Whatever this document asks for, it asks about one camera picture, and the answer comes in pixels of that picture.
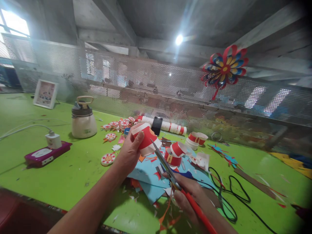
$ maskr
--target hand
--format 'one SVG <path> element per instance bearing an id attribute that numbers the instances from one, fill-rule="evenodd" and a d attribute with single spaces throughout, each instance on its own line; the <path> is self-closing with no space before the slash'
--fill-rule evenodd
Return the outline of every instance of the hand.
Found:
<path id="1" fill-rule="evenodd" d="M 134 168 L 136 167 L 137 161 L 141 155 L 138 150 L 139 145 L 143 141 L 144 133 L 142 131 L 139 132 L 137 137 L 134 139 L 131 132 L 142 125 L 142 123 L 136 124 L 131 127 L 127 138 L 124 141 L 124 144 L 118 154 L 113 166 L 116 167 L 120 172 L 129 175 Z"/>
<path id="2" fill-rule="evenodd" d="M 194 198 L 196 203 L 199 205 L 199 207 L 202 209 L 203 213 L 206 215 L 208 219 L 210 219 L 211 216 L 214 216 L 214 213 L 219 213 L 214 205 L 211 203 L 210 199 L 207 197 L 207 195 L 204 193 L 203 188 L 194 180 L 188 179 L 178 173 L 175 173 L 175 178 L 178 184 L 184 189 L 185 192 L 189 192 L 191 196 Z M 179 207 L 186 213 L 186 215 L 189 217 L 191 222 L 198 226 L 203 233 L 207 233 L 207 229 L 202 223 L 202 221 L 199 219 L 199 217 L 196 215 L 194 209 L 190 205 L 189 201 L 185 197 L 185 195 L 176 190 L 174 192 L 174 198 Z"/>

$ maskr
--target left hand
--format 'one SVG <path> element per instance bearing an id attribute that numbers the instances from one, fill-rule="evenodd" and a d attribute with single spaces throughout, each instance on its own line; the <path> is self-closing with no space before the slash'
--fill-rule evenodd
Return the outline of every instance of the left hand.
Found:
<path id="1" fill-rule="evenodd" d="M 134 139 L 131 134 L 132 130 L 136 129 L 142 125 L 142 123 L 136 124 L 131 127 L 127 138 L 124 141 L 124 144 L 120 150 L 120 153 L 116 157 L 115 162 L 113 163 L 114 167 L 122 172 L 123 174 L 129 175 L 134 168 L 136 167 L 137 161 L 141 155 L 138 147 L 144 139 L 144 133 L 142 131 L 139 132 L 137 137 Z"/>

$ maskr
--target black cord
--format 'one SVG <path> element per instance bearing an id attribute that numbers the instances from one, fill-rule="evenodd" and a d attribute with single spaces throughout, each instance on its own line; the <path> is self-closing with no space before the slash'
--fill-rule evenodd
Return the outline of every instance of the black cord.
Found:
<path id="1" fill-rule="evenodd" d="M 221 178 L 220 178 L 219 174 L 217 173 L 217 171 L 216 171 L 214 168 L 209 167 L 208 170 L 209 170 L 209 171 L 210 171 L 210 170 L 213 170 L 213 171 L 216 173 L 216 175 L 218 176 L 218 180 L 221 181 Z M 219 189 L 219 191 L 217 191 L 214 187 L 212 187 L 211 185 L 209 185 L 209 184 L 207 184 L 207 183 L 204 183 L 204 182 L 199 181 L 199 180 L 197 180 L 197 179 L 193 179 L 193 180 L 196 180 L 197 182 L 200 182 L 200 183 L 203 183 L 203 184 L 208 185 L 209 187 L 211 187 L 214 191 L 216 191 L 216 192 L 218 193 L 218 198 L 219 198 L 219 202 L 220 202 L 220 205 L 221 205 L 221 209 L 222 209 L 224 215 L 226 216 L 226 218 L 227 218 L 230 222 L 235 223 L 235 222 L 237 221 L 237 219 L 238 219 L 238 218 L 237 218 L 237 214 L 236 214 L 235 210 L 233 209 L 233 207 L 231 206 L 231 204 L 221 195 L 222 191 L 228 192 L 228 193 L 232 194 L 234 197 L 236 197 L 241 203 L 243 203 L 245 206 L 247 206 L 247 208 L 250 209 L 250 210 L 257 216 L 257 218 L 258 218 L 272 233 L 277 234 L 276 232 L 274 232 L 274 231 L 263 221 L 262 218 L 260 218 L 260 216 L 259 216 L 250 206 L 248 206 L 248 205 L 246 204 L 246 202 L 247 202 L 247 203 L 250 203 L 250 202 L 251 202 L 251 199 L 250 199 L 249 195 L 247 194 L 247 192 L 245 191 L 245 189 L 243 188 L 243 186 L 241 185 L 241 183 L 238 181 L 237 178 L 235 178 L 235 177 L 232 176 L 232 175 L 230 175 L 230 176 L 228 177 L 229 180 L 230 180 L 230 190 L 227 190 L 227 189 L 222 188 L 221 185 L 218 186 L 218 185 L 215 183 L 215 181 L 214 181 L 212 175 L 210 175 L 210 176 L 211 176 L 211 180 L 212 180 L 213 184 Z M 237 183 L 239 184 L 241 190 L 243 191 L 243 193 L 245 194 L 245 196 L 247 197 L 247 199 L 246 199 L 246 198 L 243 198 L 243 197 L 239 196 L 237 193 L 234 193 L 234 192 L 233 192 L 233 190 L 232 190 L 232 180 L 231 180 L 232 178 L 235 179 L 235 180 L 237 181 Z M 223 200 L 231 207 L 231 209 L 234 211 L 234 213 L 235 213 L 234 218 L 229 218 L 229 217 L 227 216 L 227 214 L 225 213 L 224 208 L 223 208 L 222 199 L 223 199 Z"/>

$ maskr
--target green tabletop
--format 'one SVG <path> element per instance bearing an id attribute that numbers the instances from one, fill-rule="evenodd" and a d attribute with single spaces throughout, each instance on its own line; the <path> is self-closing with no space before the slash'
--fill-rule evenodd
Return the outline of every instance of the green tabletop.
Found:
<path id="1" fill-rule="evenodd" d="M 64 210 L 70 210 L 108 170 L 100 164 L 101 157 L 112 152 L 112 146 L 117 140 L 103 144 L 105 132 L 100 131 L 100 126 L 120 117 L 94 111 L 94 114 L 103 122 L 96 121 L 98 133 L 87 139 L 75 139 L 71 135 L 72 105 L 63 103 L 55 105 L 53 110 L 38 107 L 32 104 L 33 99 L 29 94 L 2 94 L 0 95 L 0 135 L 18 125 L 30 121 L 31 124 L 43 124 L 50 127 L 55 133 L 60 134 L 61 140 L 73 143 L 71 150 L 61 155 L 43 168 L 25 169 L 24 156 L 46 146 L 45 134 L 47 129 L 33 127 L 13 134 L 0 141 L 0 186 L 23 194 L 25 196 L 48 203 Z M 179 136 L 167 134 L 170 140 L 181 140 Z M 230 144 L 225 146 L 218 144 L 228 155 L 235 157 L 245 172 L 254 177 L 255 173 L 267 181 L 272 188 L 288 197 L 283 199 L 287 203 L 286 208 L 280 207 L 279 201 L 273 200 L 252 184 L 234 173 L 225 159 L 206 146 L 199 148 L 210 154 L 210 166 L 217 170 L 228 189 L 228 176 L 235 176 L 243 185 L 251 198 L 250 206 L 258 215 L 277 233 L 292 233 L 301 219 L 295 214 L 295 209 L 290 203 L 296 203 L 306 207 L 309 200 L 309 188 L 311 180 L 283 164 L 278 159 L 264 151 Z M 242 195 L 238 190 L 238 184 L 234 182 L 234 191 Z M 270 233 L 259 219 L 234 196 L 223 194 L 236 210 L 238 221 L 232 226 L 239 233 Z M 139 192 L 139 198 L 135 203 L 128 193 L 122 193 L 120 188 L 110 208 L 104 217 L 104 224 L 128 233 L 156 233 L 159 230 L 158 219 L 166 208 L 165 198 L 160 199 L 161 207 L 157 216 L 154 217 L 155 208 L 150 205 L 144 192 Z M 173 209 L 173 216 L 177 216 L 178 209 Z M 194 233 L 182 219 L 170 229 L 170 233 Z"/>

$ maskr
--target picture frame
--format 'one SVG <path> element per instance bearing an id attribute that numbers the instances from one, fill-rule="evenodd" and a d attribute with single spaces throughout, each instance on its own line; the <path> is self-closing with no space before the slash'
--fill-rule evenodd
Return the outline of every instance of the picture frame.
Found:
<path id="1" fill-rule="evenodd" d="M 36 106 L 53 109 L 56 95 L 58 92 L 58 83 L 46 80 L 38 80 L 33 104 Z"/>

